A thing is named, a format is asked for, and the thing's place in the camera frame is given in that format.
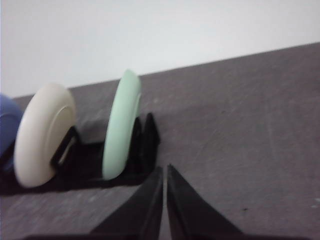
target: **black plastic part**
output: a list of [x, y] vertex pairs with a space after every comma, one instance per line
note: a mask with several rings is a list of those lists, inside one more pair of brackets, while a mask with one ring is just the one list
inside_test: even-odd
[[35, 235], [25, 240], [157, 240], [163, 209], [163, 170], [157, 167], [140, 188], [89, 234]]
[[14, 155], [15, 141], [0, 156], [0, 186], [6, 187], [5, 183], [15, 181], [13, 165], [9, 163], [11, 157]]
[[172, 240], [307, 240], [243, 234], [205, 202], [172, 166], [167, 168], [167, 209]]
[[128, 159], [124, 171], [116, 178], [102, 178], [104, 142], [84, 144], [77, 130], [71, 127], [51, 160], [56, 175], [47, 183], [23, 188], [14, 171], [0, 179], [0, 195], [63, 192], [76, 189], [110, 188], [141, 184], [154, 170], [160, 137], [152, 113], [148, 113], [145, 127], [137, 117], [133, 126]]

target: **black pointed tip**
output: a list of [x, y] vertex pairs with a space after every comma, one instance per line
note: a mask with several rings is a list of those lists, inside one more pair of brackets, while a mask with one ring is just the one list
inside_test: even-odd
[[163, 209], [163, 170], [156, 167], [139, 189], [91, 233], [157, 239]]
[[242, 232], [205, 202], [177, 169], [167, 167], [167, 206], [172, 239], [188, 239], [198, 234], [242, 234]]

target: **gray fabric surface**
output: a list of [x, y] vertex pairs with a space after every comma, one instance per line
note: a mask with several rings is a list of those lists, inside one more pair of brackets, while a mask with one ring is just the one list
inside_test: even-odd
[[[159, 166], [176, 166], [246, 233], [320, 239], [320, 43], [141, 79], [142, 116], [154, 113], [162, 139]], [[104, 138], [117, 84], [71, 90], [84, 140]], [[29, 100], [17, 99], [23, 108]], [[135, 189], [2, 197], [1, 237], [86, 233]], [[170, 239], [165, 206], [159, 238]]]

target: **white wall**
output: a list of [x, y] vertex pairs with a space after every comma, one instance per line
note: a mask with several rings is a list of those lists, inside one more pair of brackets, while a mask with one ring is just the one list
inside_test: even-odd
[[319, 0], [2, 0], [1, 92], [67, 87], [320, 41]]

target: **black base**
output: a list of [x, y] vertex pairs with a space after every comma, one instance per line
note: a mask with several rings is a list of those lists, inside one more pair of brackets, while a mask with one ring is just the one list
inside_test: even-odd
[[[59, 162], [72, 141], [74, 144], [68, 149], [64, 161]], [[136, 118], [124, 171], [112, 180], [104, 180], [102, 178], [104, 142], [84, 144], [76, 129], [72, 127], [51, 160], [52, 167], [56, 169], [53, 179], [38, 187], [23, 188], [17, 182], [12, 170], [2, 174], [0, 178], [0, 195], [139, 185], [155, 168], [159, 144], [160, 137], [152, 113], [148, 113], [143, 131], [140, 119]]]

